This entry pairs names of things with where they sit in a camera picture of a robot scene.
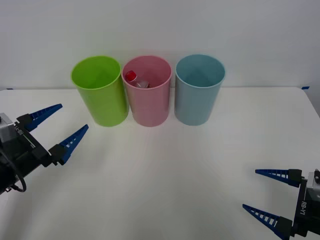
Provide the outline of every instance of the plastic cup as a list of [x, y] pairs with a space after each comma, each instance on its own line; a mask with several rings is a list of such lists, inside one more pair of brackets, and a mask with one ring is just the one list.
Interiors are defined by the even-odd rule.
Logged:
[[121, 80], [120, 64], [109, 56], [93, 56], [79, 62], [71, 73], [94, 121], [105, 127], [126, 119], [129, 106]]
[[[138, 77], [148, 81], [150, 88], [129, 84], [124, 78], [129, 71], [134, 71]], [[162, 124], [169, 114], [172, 76], [169, 63], [158, 56], [138, 56], [123, 67], [121, 75], [134, 120], [146, 127]]]
[[178, 62], [175, 76], [175, 116], [186, 125], [204, 124], [224, 80], [224, 66], [208, 55], [189, 55]]

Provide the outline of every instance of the pink cup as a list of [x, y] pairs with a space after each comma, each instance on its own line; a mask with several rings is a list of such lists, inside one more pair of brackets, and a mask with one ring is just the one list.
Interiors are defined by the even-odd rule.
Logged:
[[[138, 88], [129, 84], [124, 78], [129, 71], [134, 71], [138, 77], [148, 81], [150, 88]], [[154, 127], [167, 119], [171, 75], [169, 63], [158, 56], [138, 56], [123, 67], [121, 76], [133, 118], [138, 124]]]

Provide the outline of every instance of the cup rim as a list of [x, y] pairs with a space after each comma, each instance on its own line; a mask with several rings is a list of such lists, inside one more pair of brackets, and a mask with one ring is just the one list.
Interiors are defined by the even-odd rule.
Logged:
[[[115, 62], [118, 64], [120, 71], [119, 71], [117, 77], [116, 77], [112, 82], [108, 83], [107, 85], [101, 86], [101, 87], [97, 87], [97, 88], [85, 88], [85, 87], [82, 87], [82, 86], [79, 86], [78, 84], [76, 84], [75, 81], [74, 81], [73, 78], [72, 78], [73, 72], [74, 72], [74, 70], [76, 69], [76, 67], [77, 67], [79, 64], [83, 63], [84, 61], [87, 61], [87, 60], [89, 60], [89, 59], [101, 58], [101, 57], [107, 58], [107, 59], [111, 59], [111, 60], [115, 61]], [[106, 56], [106, 55], [97, 55], [97, 56], [89, 56], [89, 57], [87, 57], [87, 58], [79, 61], [79, 62], [73, 67], [73, 69], [72, 69], [72, 71], [71, 71], [71, 76], [70, 76], [70, 77], [71, 77], [72, 83], [73, 83], [77, 88], [83, 89], [83, 90], [89, 90], [89, 91], [90, 91], [90, 90], [100, 90], [100, 89], [104, 89], [104, 88], [109, 87], [110, 85], [114, 84], [114, 83], [119, 79], [119, 77], [120, 77], [120, 75], [121, 75], [121, 72], [122, 72], [121, 65], [120, 65], [120, 63], [119, 63], [115, 58], [113, 58], [113, 57], [111, 57], [111, 56]]]
[[[130, 63], [132, 60], [134, 59], [138, 59], [138, 58], [143, 58], [143, 57], [155, 57], [155, 58], [158, 58], [158, 59], [161, 59], [163, 60], [170, 68], [170, 76], [168, 77], [168, 79], [160, 84], [159, 86], [156, 86], [156, 87], [152, 87], [152, 88], [139, 88], [139, 87], [136, 87], [136, 86], [133, 86], [131, 84], [129, 84], [125, 78], [124, 78], [124, 69], [125, 69], [125, 66]], [[121, 70], [121, 78], [122, 78], [122, 81], [124, 82], [125, 85], [127, 85], [128, 87], [130, 88], [133, 88], [133, 89], [137, 89], [137, 90], [141, 90], [141, 91], [151, 91], [151, 90], [155, 90], [155, 89], [158, 89], [158, 88], [161, 88], [162, 86], [164, 86], [165, 84], [167, 84], [170, 80], [171, 80], [171, 77], [172, 77], [172, 67], [171, 65], [169, 64], [169, 62], [167, 60], [165, 60], [163, 57], [160, 57], [160, 56], [156, 56], [156, 55], [139, 55], [139, 56], [136, 56], [134, 58], [131, 58], [129, 61], [127, 61], [125, 63], [125, 65], [123, 65], [123, 69]]]
[[[191, 85], [191, 84], [185, 82], [184, 80], [181, 79], [181, 77], [179, 77], [179, 75], [178, 75], [178, 73], [177, 73], [177, 66], [178, 66], [178, 64], [180, 63], [180, 61], [182, 61], [183, 59], [185, 59], [185, 58], [187, 58], [187, 57], [190, 57], [190, 56], [199, 56], [199, 55], [201, 55], [201, 56], [207, 56], [207, 57], [210, 57], [210, 58], [212, 58], [212, 59], [215, 59], [215, 60], [217, 60], [217, 61], [222, 65], [223, 70], [224, 70], [224, 76], [223, 76], [223, 78], [222, 78], [218, 83], [216, 83], [215, 85], [212, 85], [212, 86], [194, 86], [194, 85]], [[210, 88], [214, 88], [214, 87], [220, 85], [220, 84], [224, 81], [224, 79], [225, 79], [225, 77], [226, 77], [226, 68], [225, 68], [225, 65], [224, 65], [219, 59], [217, 59], [216, 57], [213, 57], [213, 56], [208, 55], [208, 54], [197, 53], [197, 54], [190, 54], [190, 55], [187, 55], [187, 56], [184, 56], [183, 58], [181, 58], [181, 59], [177, 62], [177, 64], [175, 65], [175, 75], [176, 75], [176, 77], [177, 77], [182, 83], [184, 83], [184, 84], [186, 84], [186, 85], [188, 85], [188, 86], [190, 86], [190, 87], [192, 87], [192, 88], [196, 88], [196, 89], [210, 89]]]

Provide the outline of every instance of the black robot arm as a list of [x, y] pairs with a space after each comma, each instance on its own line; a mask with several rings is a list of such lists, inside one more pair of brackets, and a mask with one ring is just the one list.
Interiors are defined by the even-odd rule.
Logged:
[[308, 178], [299, 169], [257, 169], [257, 174], [300, 188], [294, 221], [243, 204], [243, 208], [272, 230], [282, 240], [296, 234], [306, 237], [308, 231], [320, 235], [320, 171], [310, 172]]
[[[49, 166], [51, 163], [64, 165], [71, 156], [86, 131], [83, 126], [74, 134], [47, 151], [30, 132], [40, 123], [61, 109], [57, 104], [31, 114], [17, 118], [13, 123], [4, 113], [0, 113], [0, 194], [14, 189], [25, 192], [27, 189], [24, 177], [38, 166]], [[21, 181], [22, 188], [16, 185]]]

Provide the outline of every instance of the light blue cup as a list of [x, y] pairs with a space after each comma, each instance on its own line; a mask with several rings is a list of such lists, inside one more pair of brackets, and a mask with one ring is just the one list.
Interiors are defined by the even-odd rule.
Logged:
[[190, 126], [208, 121], [224, 77], [224, 66], [211, 56], [182, 58], [175, 68], [175, 116]]

